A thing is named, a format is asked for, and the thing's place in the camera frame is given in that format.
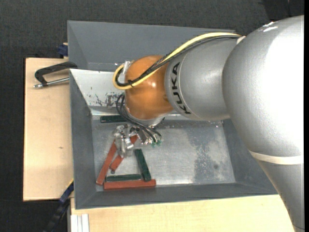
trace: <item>red wooden block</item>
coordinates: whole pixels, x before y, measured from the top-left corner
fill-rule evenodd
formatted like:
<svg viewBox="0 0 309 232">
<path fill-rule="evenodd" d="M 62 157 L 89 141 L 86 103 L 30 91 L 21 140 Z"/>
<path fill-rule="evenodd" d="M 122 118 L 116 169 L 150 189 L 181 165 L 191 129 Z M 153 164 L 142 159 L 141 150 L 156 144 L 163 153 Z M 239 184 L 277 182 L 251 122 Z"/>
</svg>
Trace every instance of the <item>red wooden block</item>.
<svg viewBox="0 0 309 232">
<path fill-rule="evenodd" d="M 106 157 L 105 162 L 102 166 L 102 169 L 101 169 L 100 173 L 98 174 L 97 181 L 96 181 L 96 183 L 98 185 L 103 185 L 104 179 L 107 175 L 108 168 L 110 167 L 110 164 L 112 162 L 112 159 L 113 159 L 116 151 L 117 151 L 117 148 L 116 148 L 115 141 L 114 141 L 112 143 L 110 151 L 107 154 L 107 157 Z"/>
<path fill-rule="evenodd" d="M 133 137 L 131 137 L 131 143 L 135 143 L 137 140 L 137 136 L 134 135 Z M 113 171 L 116 171 L 116 169 L 118 168 L 118 166 L 121 164 L 123 158 L 118 155 L 115 160 L 111 163 L 110 165 L 110 169 L 113 170 Z"/>
<path fill-rule="evenodd" d="M 115 181 L 104 182 L 104 190 L 122 190 L 122 189 L 141 189 L 154 188 L 156 185 L 155 179 L 145 182 L 144 180 L 130 180 L 130 181 Z"/>
</svg>

